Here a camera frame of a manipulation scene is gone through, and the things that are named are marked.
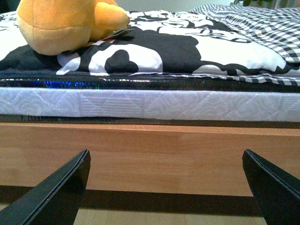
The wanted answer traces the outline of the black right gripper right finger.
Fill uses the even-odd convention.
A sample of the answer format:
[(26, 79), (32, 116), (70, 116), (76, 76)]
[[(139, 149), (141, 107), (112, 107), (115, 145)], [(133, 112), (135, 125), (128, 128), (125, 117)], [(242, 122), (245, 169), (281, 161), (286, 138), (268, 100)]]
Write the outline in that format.
[(300, 223), (300, 180), (252, 150), (242, 156), (250, 190), (268, 225)]

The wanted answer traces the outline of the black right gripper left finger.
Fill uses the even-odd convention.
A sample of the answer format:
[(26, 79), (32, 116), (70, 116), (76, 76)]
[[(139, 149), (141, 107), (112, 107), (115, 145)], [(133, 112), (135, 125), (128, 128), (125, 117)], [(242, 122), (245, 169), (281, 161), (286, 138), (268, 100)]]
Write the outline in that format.
[(18, 200), (0, 211), (2, 225), (72, 225), (90, 172), (83, 150)]

